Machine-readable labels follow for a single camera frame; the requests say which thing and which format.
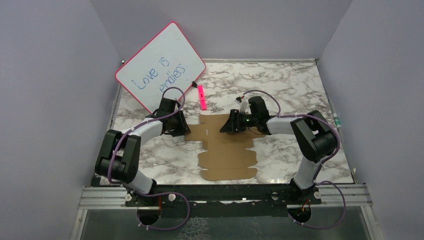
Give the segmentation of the brown cardboard box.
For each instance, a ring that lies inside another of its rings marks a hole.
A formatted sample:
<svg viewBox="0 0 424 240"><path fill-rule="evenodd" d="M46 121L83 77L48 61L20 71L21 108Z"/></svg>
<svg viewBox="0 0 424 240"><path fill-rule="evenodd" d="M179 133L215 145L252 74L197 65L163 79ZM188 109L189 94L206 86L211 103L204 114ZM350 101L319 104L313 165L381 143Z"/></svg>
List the brown cardboard box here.
<svg viewBox="0 0 424 240"><path fill-rule="evenodd" d="M201 141L205 152L198 154L200 175L207 181L245 180L256 176L257 153L250 148L254 139L263 138L257 131L222 133L228 114L200 115L198 124L190 124L186 141Z"/></svg>

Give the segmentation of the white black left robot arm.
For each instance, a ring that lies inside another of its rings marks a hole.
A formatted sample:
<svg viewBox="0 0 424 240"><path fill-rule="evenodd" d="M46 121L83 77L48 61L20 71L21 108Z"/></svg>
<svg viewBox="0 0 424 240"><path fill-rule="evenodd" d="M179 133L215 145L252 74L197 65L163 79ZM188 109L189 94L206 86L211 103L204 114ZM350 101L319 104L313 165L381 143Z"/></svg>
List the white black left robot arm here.
<svg viewBox="0 0 424 240"><path fill-rule="evenodd" d="M156 181L139 170L141 146L161 135L184 136L191 132L177 100L162 98L158 109L139 124L124 130L105 133L95 163L96 174L113 184L123 184L138 193L144 205L157 200Z"/></svg>

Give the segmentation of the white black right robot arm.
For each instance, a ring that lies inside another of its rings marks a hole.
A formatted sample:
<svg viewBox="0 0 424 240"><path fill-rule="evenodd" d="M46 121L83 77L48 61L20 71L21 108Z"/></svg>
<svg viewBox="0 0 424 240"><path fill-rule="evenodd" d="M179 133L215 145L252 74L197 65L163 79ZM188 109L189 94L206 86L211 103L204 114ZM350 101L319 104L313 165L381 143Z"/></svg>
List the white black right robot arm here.
<svg viewBox="0 0 424 240"><path fill-rule="evenodd" d="M260 96L244 101L237 99L240 105L246 104L250 112L232 109L228 120L219 130L221 133L239 134L255 127L263 135L294 135L302 153L297 173L290 181L289 199L300 204L309 196L308 189L313 187L322 164L333 157L340 149L337 132L324 119L322 114L311 111L308 114L277 116L270 115L265 101Z"/></svg>

